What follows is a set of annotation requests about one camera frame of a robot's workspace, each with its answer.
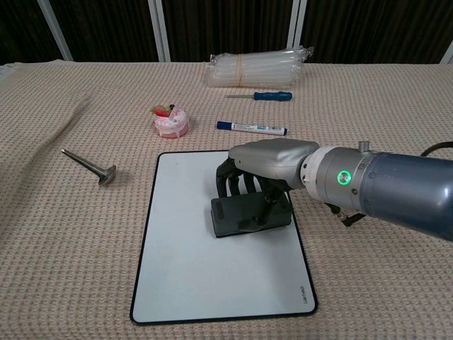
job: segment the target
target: screwdriver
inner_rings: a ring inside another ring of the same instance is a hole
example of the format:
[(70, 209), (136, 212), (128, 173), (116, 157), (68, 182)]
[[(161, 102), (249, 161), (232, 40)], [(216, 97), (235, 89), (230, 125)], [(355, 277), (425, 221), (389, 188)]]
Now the screwdriver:
[(229, 94), (225, 98), (250, 98), (256, 101), (290, 101), (291, 92), (255, 92), (254, 94)]

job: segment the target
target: clear plastic tube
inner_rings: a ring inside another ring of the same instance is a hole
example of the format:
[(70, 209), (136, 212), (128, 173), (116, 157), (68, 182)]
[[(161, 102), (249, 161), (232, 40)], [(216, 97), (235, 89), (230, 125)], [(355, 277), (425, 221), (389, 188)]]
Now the clear plastic tube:
[(285, 88), (301, 74), (302, 63), (313, 48), (297, 48), (232, 55), (212, 55), (205, 65), (205, 83), (213, 87), (249, 86)]

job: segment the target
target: whiteboard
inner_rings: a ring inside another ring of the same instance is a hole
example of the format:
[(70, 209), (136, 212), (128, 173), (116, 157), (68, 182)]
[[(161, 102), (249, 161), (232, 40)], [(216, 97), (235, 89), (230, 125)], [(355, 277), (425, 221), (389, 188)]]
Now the whiteboard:
[(138, 324), (309, 314), (317, 302), (292, 223), (215, 237), (210, 201), (228, 152), (159, 156), (130, 317)]

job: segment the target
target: whiteboard marker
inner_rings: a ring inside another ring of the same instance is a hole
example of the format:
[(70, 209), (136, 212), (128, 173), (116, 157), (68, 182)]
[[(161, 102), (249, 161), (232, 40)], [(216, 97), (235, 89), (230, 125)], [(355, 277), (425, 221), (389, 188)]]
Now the whiteboard marker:
[(264, 125), (248, 125), (230, 122), (217, 122), (219, 130), (233, 130), (243, 132), (265, 133), (268, 135), (286, 136), (288, 130), (285, 127), (270, 127)]

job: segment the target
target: dark curtain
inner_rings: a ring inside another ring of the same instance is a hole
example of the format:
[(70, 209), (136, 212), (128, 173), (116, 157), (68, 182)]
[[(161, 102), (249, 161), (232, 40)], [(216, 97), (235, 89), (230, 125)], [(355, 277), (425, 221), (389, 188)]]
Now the dark curtain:
[(147, 0), (50, 0), (77, 62), (157, 62)]
[(292, 0), (162, 0), (172, 62), (286, 48)]
[(453, 40), (453, 1), (308, 0), (310, 62), (438, 63)]
[(36, 0), (2, 0), (0, 65), (61, 59), (58, 46)]

